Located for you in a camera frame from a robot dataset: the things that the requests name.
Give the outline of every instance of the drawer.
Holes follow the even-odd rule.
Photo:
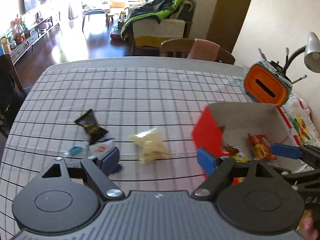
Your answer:
[[[29,42],[29,46],[30,47],[33,43],[35,43],[35,41],[39,38],[39,33],[36,31],[33,35],[31,35],[30,38],[27,38],[27,41]]]
[[[35,28],[31,29],[31,30],[30,30],[30,35],[32,36],[35,32],[36,32],[36,29],[35,29]]]
[[[25,47],[23,44],[20,45],[20,47],[11,54],[11,60],[13,63],[15,63],[15,61],[24,53],[25,51]]]

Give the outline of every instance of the wall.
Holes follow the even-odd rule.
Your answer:
[[[196,9],[192,19],[189,38],[205,39],[217,0],[194,0]]]
[[[217,0],[206,39],[231,52],[251,0]]]
[[[285,61],[285,47],[290,53],[304,46],[310,31],[320,37],[320,0],[252,0],[232,54],[236,65],[251,66],[259,60],[261,48],[268,60]],[[309,71],[303,54],[290,65],[287,75],[295,80],[293,90],[311,107],[313,120],[320,130],[320,74]]]
[[[0,0],[0,4],[0,35],[2,35],[10,27],[10,21],[15,19],[20,12],[19,0]]]

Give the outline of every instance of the tv cabinet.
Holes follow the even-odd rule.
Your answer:
[[[51,19],[52,27],[47,29],[45,32],[40,33],[39,25],[44,22],[47,22],[49,18]],[[60,26],[59,21],[60,21],[60,12],[57,11],[57,13],[53,13],[53,15],[51,16],[43,17],[43,21],[39,23],[35,22],[32,25],[28,26],[28,30],[24,31],[26,40],[18,44],[17,47],[14,48],[10,54],[12,63],[15,64],[30,49],[33,51],[33,45],[37,41],[39,41],[52,28]]]

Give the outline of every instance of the snack wrapper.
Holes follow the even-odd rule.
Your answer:
[[[251,135],[248,133],[248,141],[256,158],[276,160],[277,157],[270,153],[270,143],[265,134]]]
[[[114,146],[114,140],[108,140],[104,142],[98,142],[89,146],[90,154],[96,157],[99,157],[105,154]]]
[[[95,144],[108,133],[107,130],[98,125],[92,109],[88,110],[84,115],[75,120],[75,123],[82,126],[85,132],[90,135],[89,145]]]
[[[233,155],[232,158],[234,158],[236,160],[236,162],[239,163],[246,163],[247,162],[247,158],[244,156],[244,154],[242,152],[238,152],[237,154]],[[239,178],[233,178],[233,182],[232,184],[238,184],[241,183],[245,180],[245,177],[239,177]]]

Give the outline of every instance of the metal screw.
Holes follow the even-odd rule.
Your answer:
[[[206,197],[210,195],[210,191],[206,188],[198,188],[194,191],[194,194],[198,197]]]
[[[122,191],[117,188],[113,188],[109,189],[106,194],[108,197],[120,197],[122,195]]]
[[[294,190],[298,190],[299,189],[298,186],[297,186],[297,183],[298,183],[298,181],[296,181],[294,183],[294,185],[291,186]]]

